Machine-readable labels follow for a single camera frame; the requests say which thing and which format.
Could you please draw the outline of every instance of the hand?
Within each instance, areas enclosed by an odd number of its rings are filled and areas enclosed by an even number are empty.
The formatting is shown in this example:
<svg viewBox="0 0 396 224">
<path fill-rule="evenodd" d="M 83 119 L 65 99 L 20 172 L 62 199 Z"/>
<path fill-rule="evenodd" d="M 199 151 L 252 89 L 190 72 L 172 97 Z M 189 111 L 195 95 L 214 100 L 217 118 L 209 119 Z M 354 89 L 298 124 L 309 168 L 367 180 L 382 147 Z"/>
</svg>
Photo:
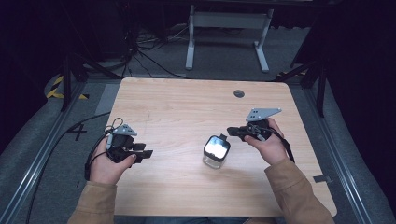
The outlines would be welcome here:
<svg viewBox="0 0 396 224">
<path fill-rule="evenodd" d="M 100 153 L 106 152 L 106 142 L 107 137 L 100 142 L 99 146 L 93 152 L 93 158 Z M 135 159 L 136 155 L 131 155 L 122 162 L 115 163 L 108 158 L 106 153 L 104 153 L 93 160 L 91 164 L 90 181 L 116 185 L 119 182 L 123 172 L 131 167 L 132 164 L 134 164 Z"/>
<path fill-rule="evenodd" d="M 277 127 L 275 120 L 270 118 L 267 119 L 269 126 L 275 129 L 282 137 L 284 137 L 283 133 L 279 130 L 279 127 Z M 260 151 L 262 158 L 270 165 L 273 165 L 288 157 L 288 155 L 286 154 L 286 149 L 283 147 L 282 142 L 274 134 L 271 134 L 271 136 L 265 142 L 257 140 L 248 135 L 245 136 L 245 141 L 251 146 L 257 148 Z"/>
</svg>

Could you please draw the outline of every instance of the right hand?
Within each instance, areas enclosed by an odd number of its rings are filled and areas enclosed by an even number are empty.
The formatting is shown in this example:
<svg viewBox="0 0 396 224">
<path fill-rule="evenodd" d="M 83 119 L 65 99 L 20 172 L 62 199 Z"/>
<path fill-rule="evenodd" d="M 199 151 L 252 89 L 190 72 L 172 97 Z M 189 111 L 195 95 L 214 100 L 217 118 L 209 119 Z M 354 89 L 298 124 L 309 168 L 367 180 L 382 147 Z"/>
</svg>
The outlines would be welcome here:
<svg viewBox="0 0 396 224">
<path fill-rule="evenodd" d="M 269 126 L 275 129 L 282 137 L 284 137 L 283 133 L 279 130 L 279 127 L 275 123 L 275 120 L 270 118 L 267 119 Z M 271 136 L 265 142 L 257 140 L 249 135 L 245 136 L 245 141 L 249 145 L 257 148 L 262 155 L 262 158 L 270 165 L 288 158 L 286 149 L 283 147 L 281 140 L 274 134 L 271 134 Z"/>
</svg>

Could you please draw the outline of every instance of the tan sleeve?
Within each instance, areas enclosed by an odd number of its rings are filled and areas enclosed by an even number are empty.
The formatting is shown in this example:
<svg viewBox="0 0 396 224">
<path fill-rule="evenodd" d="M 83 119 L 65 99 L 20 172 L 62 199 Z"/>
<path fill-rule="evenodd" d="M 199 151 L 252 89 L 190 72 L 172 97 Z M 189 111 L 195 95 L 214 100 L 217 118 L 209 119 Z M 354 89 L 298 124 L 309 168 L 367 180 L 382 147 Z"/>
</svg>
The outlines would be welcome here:
<svg viewBox="0 0 396 224">
<path fill-rule="evenodd" d="M 334 223 L 329 210 L 315 197 L 312 186 L 289 159 L 265 170 L 287 223 Z"/>
<path fill-rule="evenodd" d="M 67 223 L 114 223 L 116 193 L 116 185 L 88 181 Z"/>
</svg>

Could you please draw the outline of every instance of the table leg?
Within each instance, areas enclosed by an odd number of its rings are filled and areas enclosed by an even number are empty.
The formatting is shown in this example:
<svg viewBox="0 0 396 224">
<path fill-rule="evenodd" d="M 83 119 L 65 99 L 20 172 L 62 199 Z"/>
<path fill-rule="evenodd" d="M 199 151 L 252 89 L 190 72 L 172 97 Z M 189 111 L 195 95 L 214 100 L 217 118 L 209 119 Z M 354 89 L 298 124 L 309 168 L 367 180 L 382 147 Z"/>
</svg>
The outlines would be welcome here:
<svg viewBox="0 0 396 224">
<path fill-rule="evenodd" d="M 326 87 L 326 68 L 320 67 L 319 81 L 318 81 L 318 96 L 317 96 L 317 110 L 319 115 L 324 118 L 323 114 L 323 101 L 324 101 L 324 90 Z"/>
<path fill-rule="evenodd" d="M 190 40 L 187 48 L 186 69 L 191 70 L 194 61 L 194 6 L 190 6 L 190 22 L 189 22 Z"/>
<path fill-rule="evenodd" d="M 260 41 L 254 42 L 254 47 L 256 49 L 257 57 L 259 58 L 259 62 L 260 62 L 260 67 L 262 68 L 262 71 L 264 73 L 269 72 L 269 67 L 268 67 L 267 61 L 265 60 L 262 46 L 264 45 L 264 40 L 265 40 L 265 37 L 267 36 L 268 28 L 270 27 L 273 13 L 274 13 L 273 9 L 268 10 L 268 12 L 266 14 L 266 19 L 264 21 L 264 25 L 262 26 L 262 37 L 260 38 Z"/>
</svg>

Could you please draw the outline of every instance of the table top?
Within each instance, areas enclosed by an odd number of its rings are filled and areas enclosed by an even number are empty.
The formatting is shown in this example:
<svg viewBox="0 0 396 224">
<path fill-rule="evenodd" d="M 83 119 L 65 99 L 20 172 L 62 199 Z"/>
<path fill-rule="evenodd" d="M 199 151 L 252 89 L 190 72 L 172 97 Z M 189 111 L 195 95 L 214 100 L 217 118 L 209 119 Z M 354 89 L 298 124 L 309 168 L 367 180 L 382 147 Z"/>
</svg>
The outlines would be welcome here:
<svg viewBox="0 0 396 224">
<path fill-rule="evenodd" d="M 235 97 L 233 92 L 245 96 Z M 315 195 L 336 214 L 303 122 L 284 83 L 125 78 L 108 124 L 122 118 L 136 132 L 136 143 L 153 150 L 150 159 L 128 169 L 118 184 L 116 215 L 279 217 L 281 211 L 260 153 L 228 127 L 246 125 L 250 109 L 281 108 L 272 118 L 291 144 L 297 166 Z M 212 135 L 228 136 L 230 152 L 216 170 L 202 161 Z"/>
</svg>

